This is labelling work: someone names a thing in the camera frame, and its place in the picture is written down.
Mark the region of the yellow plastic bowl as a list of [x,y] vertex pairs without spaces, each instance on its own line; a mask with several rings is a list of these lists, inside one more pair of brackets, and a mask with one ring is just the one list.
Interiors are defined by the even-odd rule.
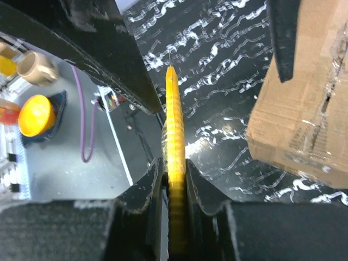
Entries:
[[21,134],[34,137],[51,129],[56,122],[56,114],[51,101],[44,95],[34,95],[23,105],[18,116]]

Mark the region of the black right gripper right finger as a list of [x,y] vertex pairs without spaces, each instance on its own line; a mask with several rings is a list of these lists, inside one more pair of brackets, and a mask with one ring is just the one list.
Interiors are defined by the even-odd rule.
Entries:
[[236,202],[187,161],[190,260],[347,260],[347,207]]

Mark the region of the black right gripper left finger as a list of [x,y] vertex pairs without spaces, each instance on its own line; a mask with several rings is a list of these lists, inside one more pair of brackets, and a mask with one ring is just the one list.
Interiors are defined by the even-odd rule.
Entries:
[[107,200],[1,203],[1,260],[159,260],[160,158]]

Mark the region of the yellow utility knife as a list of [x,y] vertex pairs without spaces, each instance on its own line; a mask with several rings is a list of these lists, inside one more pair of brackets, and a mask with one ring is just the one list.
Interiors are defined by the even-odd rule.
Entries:
[[179,94],[178,77],[174,66],[167,68],[166,136],[167,170],[169,183],[169,260],[180,260],[187,252],[185,228],[185,136]]

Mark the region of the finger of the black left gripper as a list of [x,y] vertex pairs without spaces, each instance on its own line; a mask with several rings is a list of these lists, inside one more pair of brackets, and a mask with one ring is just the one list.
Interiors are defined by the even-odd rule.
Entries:
[[161,111],[115,1],[1,1],[1,32],[68,61],[148,114]]
[[280,82],[293,78],[300,0],[266,2],[272,48]]

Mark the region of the brown cardboard express box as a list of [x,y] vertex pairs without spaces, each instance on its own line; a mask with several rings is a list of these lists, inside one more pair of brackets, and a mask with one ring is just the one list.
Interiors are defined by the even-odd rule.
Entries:
[[347,1],[301,1],[293,78],[273,56],[246,140],[253,159],[347,188]]

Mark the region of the dark blue tray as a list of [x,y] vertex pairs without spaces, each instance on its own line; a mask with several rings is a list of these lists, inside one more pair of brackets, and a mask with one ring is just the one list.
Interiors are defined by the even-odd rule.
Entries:
[[24,148],[51,140],[57,133],[67,104],[67,91],[52,96],[34,95],[27,99],[19,117],[18,127]]

